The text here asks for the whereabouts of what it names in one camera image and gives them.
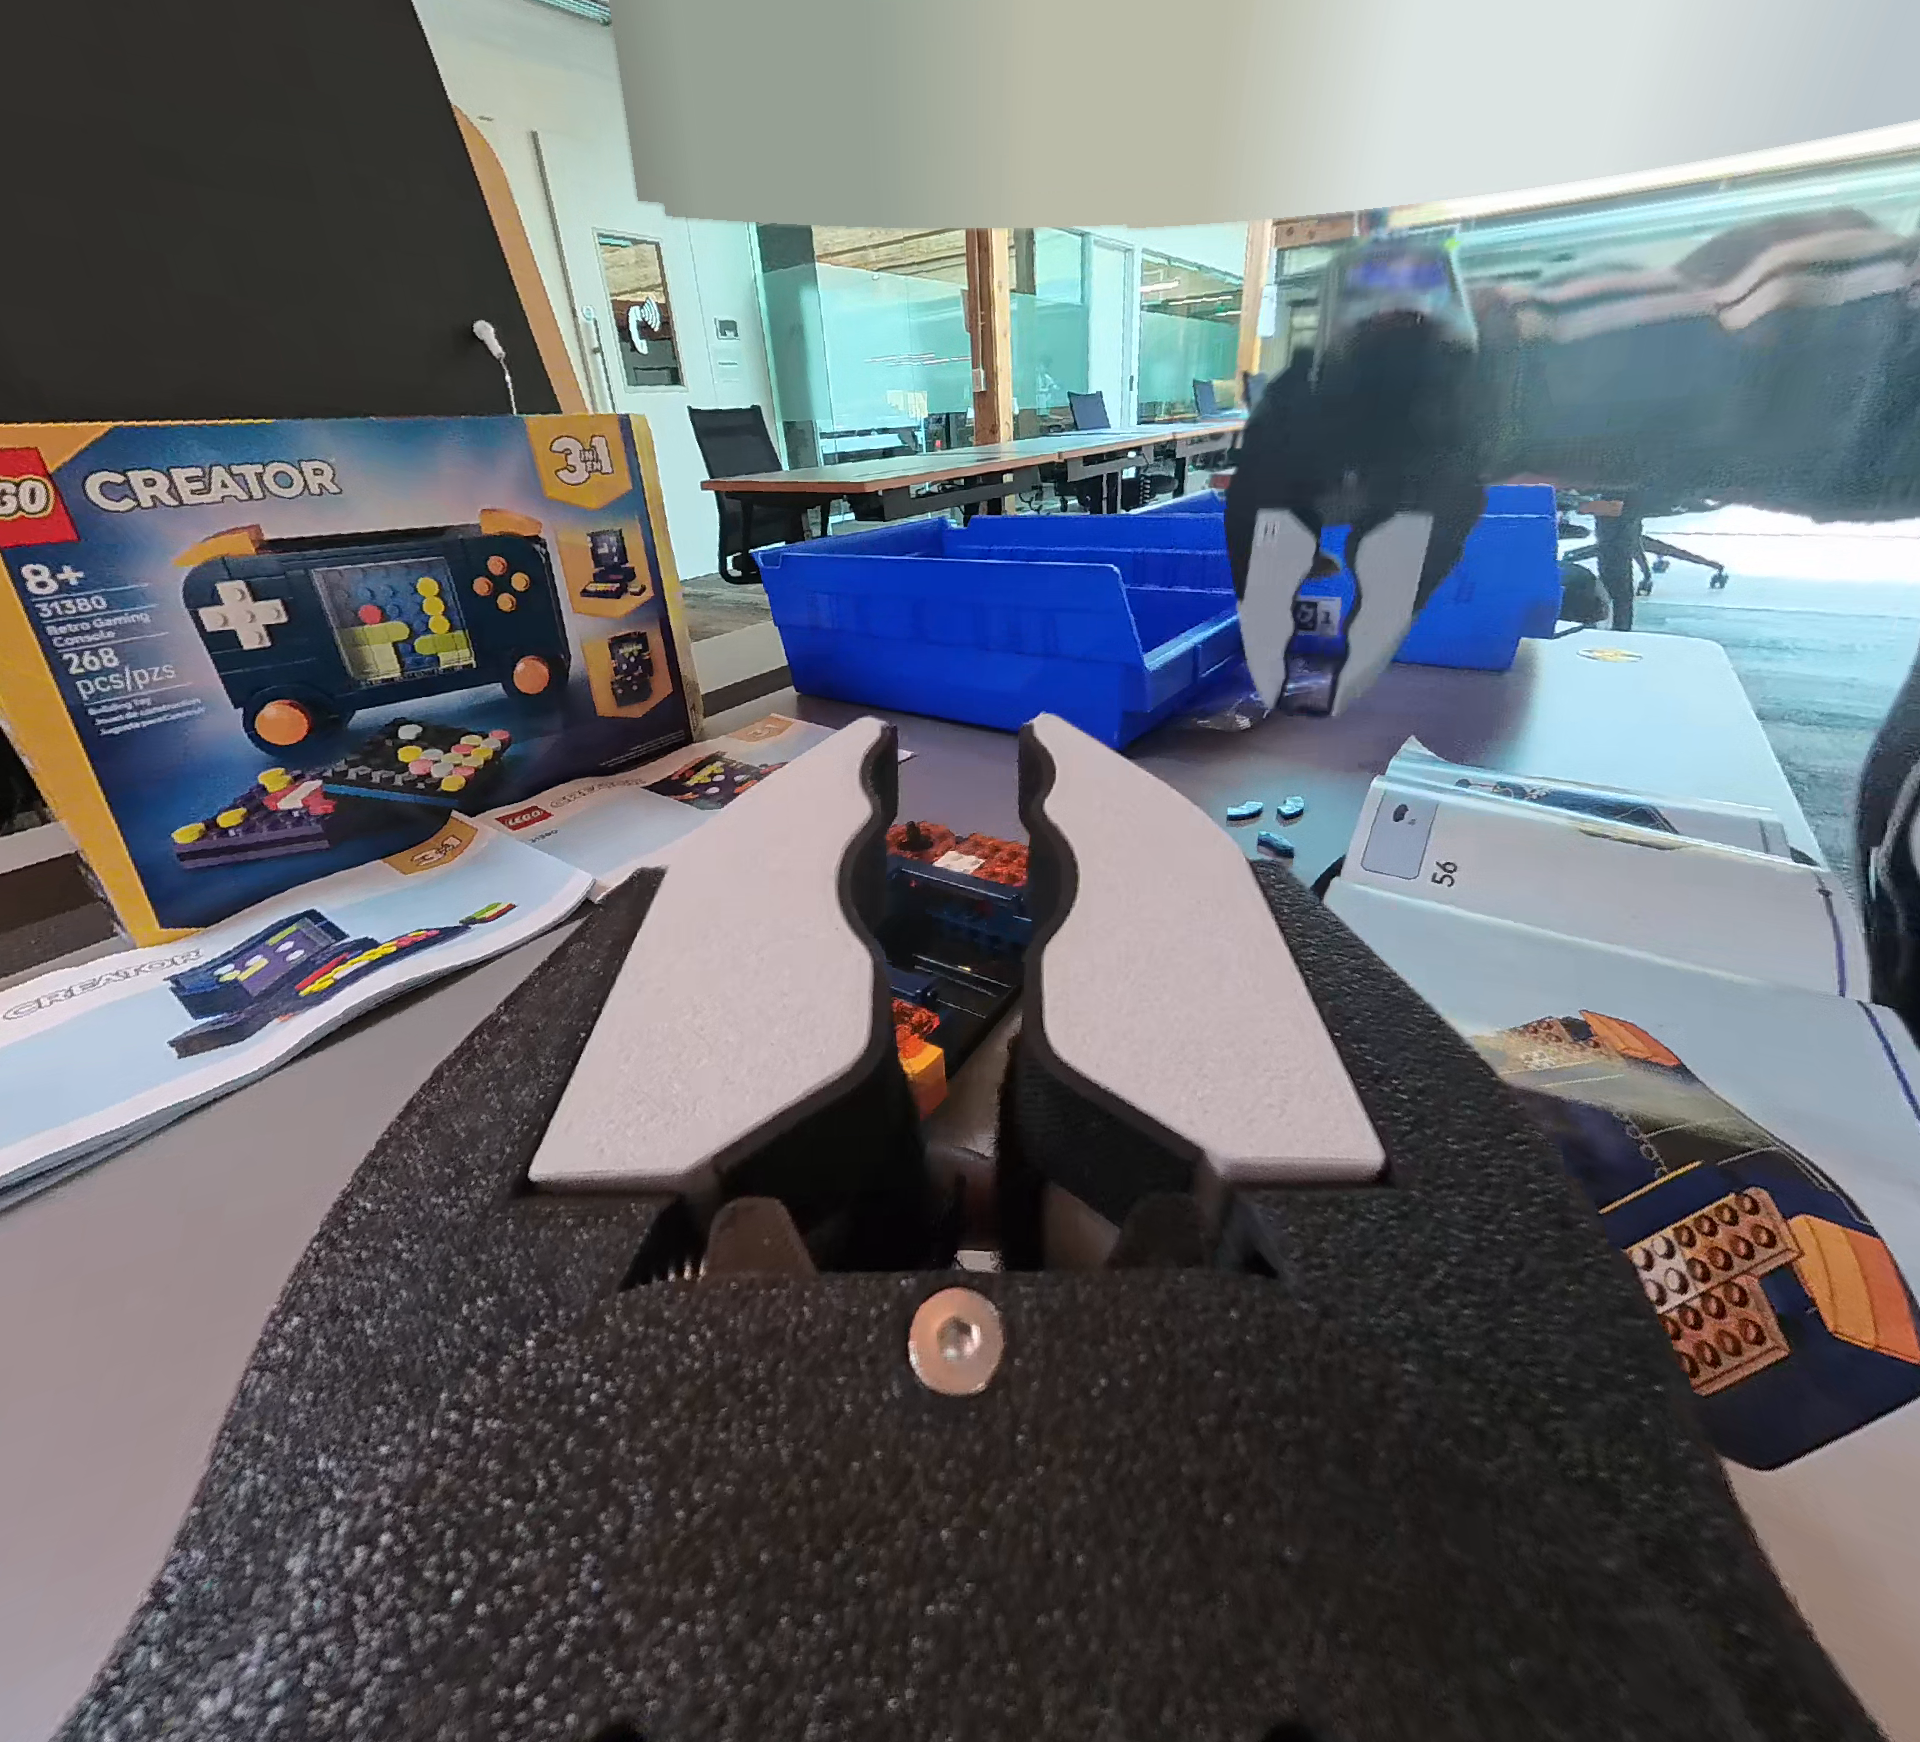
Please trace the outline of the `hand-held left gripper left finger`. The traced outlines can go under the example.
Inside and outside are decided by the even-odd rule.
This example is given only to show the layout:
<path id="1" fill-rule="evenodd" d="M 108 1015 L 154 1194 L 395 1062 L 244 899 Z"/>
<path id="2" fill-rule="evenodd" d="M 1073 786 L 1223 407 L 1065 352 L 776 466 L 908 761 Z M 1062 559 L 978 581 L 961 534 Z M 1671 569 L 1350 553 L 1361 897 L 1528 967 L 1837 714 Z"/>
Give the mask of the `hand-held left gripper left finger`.
<path id="1" fill-rule="evenodd" d="M 527 1177 L 709 1194 L 832 1105 L 901 1112 L 875 937 L 896 733 L 858 717 L 667 850 Z"/>

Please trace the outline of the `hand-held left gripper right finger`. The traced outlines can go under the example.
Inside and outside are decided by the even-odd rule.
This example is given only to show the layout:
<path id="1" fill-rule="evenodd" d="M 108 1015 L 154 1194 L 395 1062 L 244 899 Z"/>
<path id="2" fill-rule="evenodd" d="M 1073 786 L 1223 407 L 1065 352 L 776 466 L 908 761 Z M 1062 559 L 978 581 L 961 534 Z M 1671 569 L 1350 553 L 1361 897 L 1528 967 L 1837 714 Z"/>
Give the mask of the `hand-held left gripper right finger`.
<path id="1" fill-rule="evenodd" d="M 1377 1182 L 1387 1151 L 1262 882 L 1188 797 L 1056 714 L 1019 738 L 1037 914 L 1028 1045 L 1225 1186 Z"/>

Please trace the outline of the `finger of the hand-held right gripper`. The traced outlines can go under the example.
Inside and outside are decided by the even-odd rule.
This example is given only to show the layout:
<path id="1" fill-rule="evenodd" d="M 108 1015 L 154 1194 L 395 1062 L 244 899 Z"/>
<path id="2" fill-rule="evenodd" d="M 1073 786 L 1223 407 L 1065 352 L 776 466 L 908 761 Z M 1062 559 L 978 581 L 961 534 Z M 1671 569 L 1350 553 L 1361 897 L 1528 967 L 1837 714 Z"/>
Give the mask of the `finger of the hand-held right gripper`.
<path id="1" fill-rule="evenodd" d="M 1331 714 L 1343 714 L 1377 682 L 1405 644 L 1421 599 L 1433 538 L 1428 511 L 1398 511 L 1349 535 L 1356 593 L 1343 635 L 1345 655 L 1333 680 Z"/>
<path id="2" fill-rule="evenodd" d="M 1294 511 L 1260 509 L 1237 596 L 1237 629 L 1252 689 L 1277 710 L 1296 634 L 1294 603 L 1317 559 L 1317 531 Z"/>

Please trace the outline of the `blue and orange brick model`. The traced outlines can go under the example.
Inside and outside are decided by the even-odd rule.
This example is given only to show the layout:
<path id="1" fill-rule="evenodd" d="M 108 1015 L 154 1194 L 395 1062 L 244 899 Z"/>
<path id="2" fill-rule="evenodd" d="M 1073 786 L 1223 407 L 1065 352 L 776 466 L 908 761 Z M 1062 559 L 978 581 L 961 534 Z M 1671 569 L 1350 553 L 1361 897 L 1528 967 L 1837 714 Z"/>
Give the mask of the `blue and orange brick model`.
<path id="1" fill-rule="evenodd" d="M 896 1053 L 920 1116 L 948 1101 L 970 1055 L 1021 993 L 1035 917 L 1025 842 L 958 836 L 930 820 L 885 836 L 876 927 Z"/>

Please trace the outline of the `person's right forearm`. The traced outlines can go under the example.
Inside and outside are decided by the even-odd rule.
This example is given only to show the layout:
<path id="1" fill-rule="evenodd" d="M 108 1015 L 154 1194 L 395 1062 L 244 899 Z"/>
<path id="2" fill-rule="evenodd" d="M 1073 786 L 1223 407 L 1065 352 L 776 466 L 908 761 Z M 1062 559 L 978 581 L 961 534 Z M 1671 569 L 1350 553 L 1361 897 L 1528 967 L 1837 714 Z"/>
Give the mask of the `person's right forearm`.
<path id="1" fill-rule="evenodd" d="M 1471 290 L 1492 479 L 1815 521 L 1918 509 L 1917 234 L 1836 209 Z"/>

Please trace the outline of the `blue plastic bin with tag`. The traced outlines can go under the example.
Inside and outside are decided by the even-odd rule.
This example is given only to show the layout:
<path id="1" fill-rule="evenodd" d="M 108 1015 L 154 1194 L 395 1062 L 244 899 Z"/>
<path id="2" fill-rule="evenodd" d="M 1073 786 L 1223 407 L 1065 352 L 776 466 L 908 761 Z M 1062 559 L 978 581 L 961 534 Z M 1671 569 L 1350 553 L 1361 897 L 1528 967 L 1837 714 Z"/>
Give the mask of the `blue plastic bin with tag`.
<path id="1" fill-rule="evenodd" d="M 1294 649 L 1345 646 L 1356 596 L 1350 529 L 1322 529 L 1333 568 L 1302 581 L 1294 603 Z M 1505 670 L 1522 637 L 1551 637 L 1560 610 L 1555 494 L 1544 483 L 1497 483 L 1452 572 L 1413 617 L 1398 660 Z"/>

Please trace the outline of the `clear plastic bag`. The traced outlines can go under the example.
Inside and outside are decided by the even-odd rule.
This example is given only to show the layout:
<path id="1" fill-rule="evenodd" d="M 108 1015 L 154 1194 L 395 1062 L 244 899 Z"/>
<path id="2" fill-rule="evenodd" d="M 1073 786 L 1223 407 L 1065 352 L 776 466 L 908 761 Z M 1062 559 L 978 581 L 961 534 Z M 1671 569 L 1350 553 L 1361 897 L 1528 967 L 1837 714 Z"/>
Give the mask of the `clear plastic bag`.
<path id="1" fill-rule="evenodd" d="M 1201 686 L 1186 725 L 1214 733 L 1242 733 L 1274 714 L 1331 717 L 1339 698 L 1343 662 L 1326 653 L 1293 653 L 1284 663 L 1281 692 L 1266 702 L 1247 662 L 1240 655 Z"/>

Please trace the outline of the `thin booklet with arcade model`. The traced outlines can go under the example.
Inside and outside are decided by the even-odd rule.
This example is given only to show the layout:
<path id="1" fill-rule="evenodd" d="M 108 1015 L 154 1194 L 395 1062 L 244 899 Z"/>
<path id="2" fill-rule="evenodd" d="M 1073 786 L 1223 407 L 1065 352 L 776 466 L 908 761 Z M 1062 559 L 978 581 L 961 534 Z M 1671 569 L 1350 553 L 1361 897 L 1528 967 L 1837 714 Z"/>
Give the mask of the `thin booklet with arcade model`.
<path id="1" fill-rule="evenodd" d="M 728 737 L 675 748 L 619 775 L 555 785 L 479 818 L 585 870 L 601 897 L 648 857 L 832 734 L 823 725 L 764 714 Z"/>

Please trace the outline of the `open thick instruction booklet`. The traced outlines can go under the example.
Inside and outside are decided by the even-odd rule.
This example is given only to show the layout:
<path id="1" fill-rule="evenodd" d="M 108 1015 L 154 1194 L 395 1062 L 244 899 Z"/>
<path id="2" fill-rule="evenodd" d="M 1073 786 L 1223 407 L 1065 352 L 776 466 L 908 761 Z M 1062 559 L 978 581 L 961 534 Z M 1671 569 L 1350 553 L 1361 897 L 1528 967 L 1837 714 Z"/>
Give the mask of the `open thick instruction booklet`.
<path id="1" fill-rule="evenodd" d="M 1329 893 L 1531 1105 L 1786 1586 L 1917 1737 L 1918 1060 L 1780 816 L 1408 743 Z"/>

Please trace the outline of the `long wooden table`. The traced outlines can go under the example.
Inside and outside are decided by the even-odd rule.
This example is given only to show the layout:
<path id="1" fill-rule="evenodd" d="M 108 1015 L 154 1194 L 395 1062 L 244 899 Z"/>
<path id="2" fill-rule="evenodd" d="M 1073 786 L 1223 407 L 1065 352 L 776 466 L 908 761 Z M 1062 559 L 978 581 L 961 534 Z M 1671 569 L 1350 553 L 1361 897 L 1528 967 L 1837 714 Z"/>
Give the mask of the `long wooden table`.
<path id="1" fill-rule="evenodd" d="M 875 504 L 876 523 L 894 523 L 914 513 L 943 513 L 981 506 L 1000 511 L 1010 500 L 1052 481 L 1063 489 L 1096 483 L 1099 509 L 1115 513 L 1115 481 L 1146 466 L 1151 456 L 1172 458 L 1175 481 L 1186 483 L 1188 466 L 1234 451 L 1246 414 L 1151 423 L 1106 432 L 1046 434 L 1025 439 L 961 447 L 876 461 L 778 470 L 733 479 L 703 481 L 703 489 L 743 509 L 783 508 L 799 511 L 800 538 L 811 538 L 811 513 L 828 534 L 830 509 Z"/>

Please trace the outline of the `thin booklet with blue model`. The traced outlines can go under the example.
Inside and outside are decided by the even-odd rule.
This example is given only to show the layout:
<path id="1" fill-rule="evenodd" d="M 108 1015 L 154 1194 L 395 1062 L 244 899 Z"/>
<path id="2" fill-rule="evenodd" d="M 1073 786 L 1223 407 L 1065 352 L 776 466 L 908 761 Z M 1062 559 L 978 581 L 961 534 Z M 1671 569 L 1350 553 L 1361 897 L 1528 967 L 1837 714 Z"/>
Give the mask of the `thin booklet with blue model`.
<path id="1" fill-rule="evenodd" d="M 27 1197 L 300 1058 L 357 1015 L 534 938 L 594 876 L 454 822 L 430 869 L 341 870 L 183 941 L 3 996 L 3 1187 Z"/>

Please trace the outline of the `person's dark jacket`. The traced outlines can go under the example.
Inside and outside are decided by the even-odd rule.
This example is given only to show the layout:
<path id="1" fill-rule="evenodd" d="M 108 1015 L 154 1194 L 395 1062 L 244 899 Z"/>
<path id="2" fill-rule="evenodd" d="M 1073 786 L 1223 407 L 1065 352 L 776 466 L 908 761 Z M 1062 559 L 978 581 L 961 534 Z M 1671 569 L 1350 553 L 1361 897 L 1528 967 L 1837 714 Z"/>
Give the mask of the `person's dark jacket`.
<path id="1" fill-rule="evenodd" d="M 1918 686 L 1899 692 L 1867 753 L 1855 804 L 1872 999 L 1918 1035 Z"/>

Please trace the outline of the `yellow and blue toy box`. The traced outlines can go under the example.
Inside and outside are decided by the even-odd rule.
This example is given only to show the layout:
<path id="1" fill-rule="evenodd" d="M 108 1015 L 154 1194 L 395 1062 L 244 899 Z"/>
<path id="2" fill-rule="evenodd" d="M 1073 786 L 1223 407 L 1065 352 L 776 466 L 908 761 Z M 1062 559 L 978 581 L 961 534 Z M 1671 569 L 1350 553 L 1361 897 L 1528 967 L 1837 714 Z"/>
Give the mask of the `yellow and blue toy box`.
<path id="1" fill-rule="evenodd" d="M 5 427 L 5 729 L 141 944 L 687 746 L 646 423 Z"/>

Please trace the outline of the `wooden post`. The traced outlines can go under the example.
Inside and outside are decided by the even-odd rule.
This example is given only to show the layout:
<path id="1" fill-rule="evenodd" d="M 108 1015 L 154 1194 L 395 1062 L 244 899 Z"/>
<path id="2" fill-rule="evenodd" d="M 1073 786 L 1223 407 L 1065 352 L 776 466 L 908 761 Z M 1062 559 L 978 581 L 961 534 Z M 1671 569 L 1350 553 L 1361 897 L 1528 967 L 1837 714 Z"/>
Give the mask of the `wooden post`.
<path id="1" fill-rule="evenodd" d="M 1012 361 L 1012 230 L 974 226 L 963 232 L 966 316 L 971 349 L 974 445 L 988 447 L 1013 439 L 1013 361 Z"/>

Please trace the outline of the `black wall panel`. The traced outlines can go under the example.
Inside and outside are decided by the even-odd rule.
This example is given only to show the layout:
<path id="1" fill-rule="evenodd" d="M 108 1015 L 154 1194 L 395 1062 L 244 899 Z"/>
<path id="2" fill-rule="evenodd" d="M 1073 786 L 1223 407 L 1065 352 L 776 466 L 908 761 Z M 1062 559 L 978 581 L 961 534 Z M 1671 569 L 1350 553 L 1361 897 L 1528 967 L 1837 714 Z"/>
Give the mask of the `black wall panel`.
<path id="1" fill-rule="evenodd" d="M 411 0 L 3 10 L 7 423 L 585 407 Z"/>

